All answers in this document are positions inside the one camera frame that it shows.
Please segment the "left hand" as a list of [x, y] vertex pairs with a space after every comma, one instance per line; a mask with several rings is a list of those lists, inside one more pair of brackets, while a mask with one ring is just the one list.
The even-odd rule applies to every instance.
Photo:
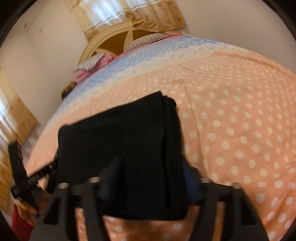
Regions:
[[38, 188], [41, 190], [38, 209], [35, 209], [20, 198], [14, 200], [20, 218], [32, 227], [35, 226], [37, 216], [41, 215], [50, 197], [50, 195], [41, 187], [41, 185], [38, 184]]

